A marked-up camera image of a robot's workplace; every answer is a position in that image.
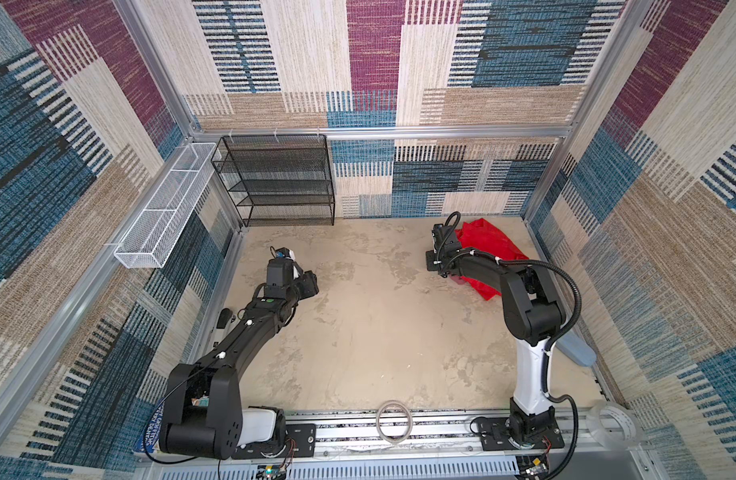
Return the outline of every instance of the beige floor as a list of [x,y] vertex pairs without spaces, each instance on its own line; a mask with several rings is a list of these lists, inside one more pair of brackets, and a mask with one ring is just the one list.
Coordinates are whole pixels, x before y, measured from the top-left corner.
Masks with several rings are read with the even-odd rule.
[[[531,258],[519,218],[492,217]],[[240,381],[243,404],[288,409],[508,407],[515,340],[500,297],[427,272],[434,218],[336,220],[335,226],[251,228],[226,306],[239,310],[266,277],[269,246],[287,246],[317,275],[319,295],[259,352]],[[600,399],[591,370],[560,352],[555,395]]]

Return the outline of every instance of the clear tape roll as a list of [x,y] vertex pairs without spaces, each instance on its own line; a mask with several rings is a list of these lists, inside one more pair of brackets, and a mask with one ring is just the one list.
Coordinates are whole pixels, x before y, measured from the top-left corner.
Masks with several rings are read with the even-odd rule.
[[[601,417],[610,416],[621,427],[612,432],[603,426]],[[613,402],[598,402],[586,413],[586,427],[598,443],[609,450],[626,450],[637,446],[645,439],[637,418],[621,405]]]
[[[405,430],[405,433],[403,433],[399,437],[387,436],[381,429],[381,414],[388,410],[390,407],[399,409],[408,418],[408,429]],[[379,431],[379,437],[381,437],[382,440],[386,440],[392,445],[398,445],[411,436],[411,430],[413,430],[413,414],[408,409],[408,407],[405,406],[404,403],[398,400],[388,400],[387,402],[384,402],[383,405],[379,407],[379,410],[375,413],[375,429]]]

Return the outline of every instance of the white wire mesh basket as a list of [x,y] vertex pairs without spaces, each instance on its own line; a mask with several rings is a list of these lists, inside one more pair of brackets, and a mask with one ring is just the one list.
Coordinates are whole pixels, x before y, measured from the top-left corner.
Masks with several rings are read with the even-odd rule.
[[213,174],[216,144],[189,144],[123,236],[114,256],[125,268],[162,268]]

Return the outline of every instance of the black bracket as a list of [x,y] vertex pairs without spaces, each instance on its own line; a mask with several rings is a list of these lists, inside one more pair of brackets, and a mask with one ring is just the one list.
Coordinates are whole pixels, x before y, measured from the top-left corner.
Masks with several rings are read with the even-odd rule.
[[[477,417],[472,422],[477,425],[480,432],[480,444],[486,452],[498,452],[500,450],[520,450],[509,441],[509,429],[507,427],[508,417],[487,418]],[[545,432],[545,436],[552,443],[552,448],[565,447],[565,440],[556,422],[552,422]],[[545,448],[542,442],[534,445],[534,448]]]
[[[317,426],[314,423],[296,423],[286,426],[286,437],[296,442],[296,450],[293,452],[295,458],[311,458],[315,456],[315,436]],[[286,442],[283,451],[275,458],[285,458],[290,451],[290,442]],[[249,443],[245,448],[237,447],[232,458],[236,460],[264,459],[261,455],[261,443]]]

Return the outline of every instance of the black robotic arm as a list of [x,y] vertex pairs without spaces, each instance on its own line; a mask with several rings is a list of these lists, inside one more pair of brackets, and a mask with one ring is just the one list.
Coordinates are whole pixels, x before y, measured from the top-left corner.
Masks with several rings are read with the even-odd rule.
[[[239,325],[207,355],[180,363],[168,376],[159,438],[163,452],[219,459],[234,453],[243,437],[239,379],[261,347],[293,319],[299,301],[317,293],[311,270],[304,272],[290,250],[273,250],[267,283],[258,285]],[[193,405],[192,398],[205,396],[207,406]],[[283,447],[285,417],[272,416],[269,428],[272,447]]]
[[[427,270],[440,276],[466,276],[491,286],[501,294],[504,321],[517,344],[517,386],[510,400],[510,415],[504,432],[516,448],[533,448],[554,430],[552,403],[569,401],[574,413],[574,435],[568,455],[546,476],[553,478],[573,456],[578,437],[578,413],[572,397],[554,398],[549,393],[551,352],[556,341],[580,315],[581,297],[574,283],[562,269],[541,260],[506,261],[475,248],[464,248],[455,235],[461,219],[454,212],[445,224],[434,225],[431,233],[434,249],[426,252]],[[574,310],[565,322],[565,312],[549,272],[565,280],[574,295]]]

